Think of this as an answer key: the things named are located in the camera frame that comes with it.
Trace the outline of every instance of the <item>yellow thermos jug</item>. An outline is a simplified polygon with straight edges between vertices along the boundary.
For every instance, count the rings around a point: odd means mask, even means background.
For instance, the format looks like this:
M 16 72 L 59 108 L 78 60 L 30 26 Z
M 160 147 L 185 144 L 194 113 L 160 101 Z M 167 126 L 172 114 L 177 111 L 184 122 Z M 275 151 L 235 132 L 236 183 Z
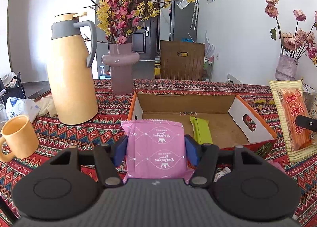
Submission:
M 51 54 L 47 74 L 59 120 L 66 125 L 84 123 L 98 112 L 91 65 L 97 49 L 96 26 L 81 21 L 82 14 L 68 13 L 54 17 L 51 26 Z M 80 27 L 89 26 L 91 51 L 88 52 Z

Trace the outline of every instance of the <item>pink snack package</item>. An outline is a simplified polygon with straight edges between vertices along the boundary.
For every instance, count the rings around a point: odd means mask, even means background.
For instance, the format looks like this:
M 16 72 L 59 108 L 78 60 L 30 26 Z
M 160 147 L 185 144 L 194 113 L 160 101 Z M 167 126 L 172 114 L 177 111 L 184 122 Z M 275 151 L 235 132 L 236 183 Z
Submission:
M 126 149 L 127 178 L 184 178 L 187 168 L 184 128 L 166 120 L 131 120 L 121 123 L 129 136 Z

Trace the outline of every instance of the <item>glass cup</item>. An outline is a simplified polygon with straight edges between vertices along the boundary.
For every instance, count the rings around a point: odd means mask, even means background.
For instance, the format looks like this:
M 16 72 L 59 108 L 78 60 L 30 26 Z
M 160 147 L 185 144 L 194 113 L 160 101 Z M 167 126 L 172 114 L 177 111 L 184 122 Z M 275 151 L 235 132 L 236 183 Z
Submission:
M 8 121 L 8 115 L 5 110 L 4 104 L 0 104 L 0 137 L 2 136 L 1 129 L 7 121 Z

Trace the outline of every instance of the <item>yellow mug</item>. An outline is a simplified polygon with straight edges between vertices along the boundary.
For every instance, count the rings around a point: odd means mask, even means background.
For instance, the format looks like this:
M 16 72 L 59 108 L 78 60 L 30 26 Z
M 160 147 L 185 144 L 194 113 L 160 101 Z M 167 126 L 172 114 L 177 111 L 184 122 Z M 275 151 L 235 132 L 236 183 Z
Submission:
M 16 116 L 7 121 L 1 130 L 0 137 L 0 161 L 11 161 L 14 156 L 23 159 L 32 155 L 39 146 L 39 140 L 34 132 L 33 126 L 26 115 Z M 2 151 L 4 141 L 12 152 L 5 155 Z

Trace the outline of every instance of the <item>patterned tablecloth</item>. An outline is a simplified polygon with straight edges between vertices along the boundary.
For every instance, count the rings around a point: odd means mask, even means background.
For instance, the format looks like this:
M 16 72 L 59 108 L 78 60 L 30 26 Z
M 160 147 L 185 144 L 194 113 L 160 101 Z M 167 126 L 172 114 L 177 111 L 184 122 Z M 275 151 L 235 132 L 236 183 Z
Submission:
M 127 119 L 132 94 L 123 97 L 113 95 L 110 82 L 107 80 L 96 80 L 95 90 L 99 111 L 90 122 L 65 126 L 57 117 L 50 118 L 47 115 L 39 117 L 33 122 L 40 140 L 37 151 L 27 159 L 14 158 L 8 163 L 0 162 L 1 197 L 15 214 L 17 213 L 12 203 L 11 190 L 23 176 L 68 146 L 76 145 L 82 150 L 92 149 L 100 143 L 112 144 L 123 135 L 120 123 Z M 182 80 L 135 80 L 134 91 L 159 94 L 240 95 L 278 134 L 278 141 L 267 159 L 280 163 L 301 188 L 302 197 L 295 212 L 297 220 L 302 226 L 317 226 L 317 155 L 307 160 L 290 163 L 269 87 Z M 96 179 L 94 168 L 87 166 L 82 167 L 81 170 Z M 124 163 L 118 171 L 122 176 L 125 174 Z M 0 212 L 0 227 L 5 226 L 10 226 L 10 222 Z

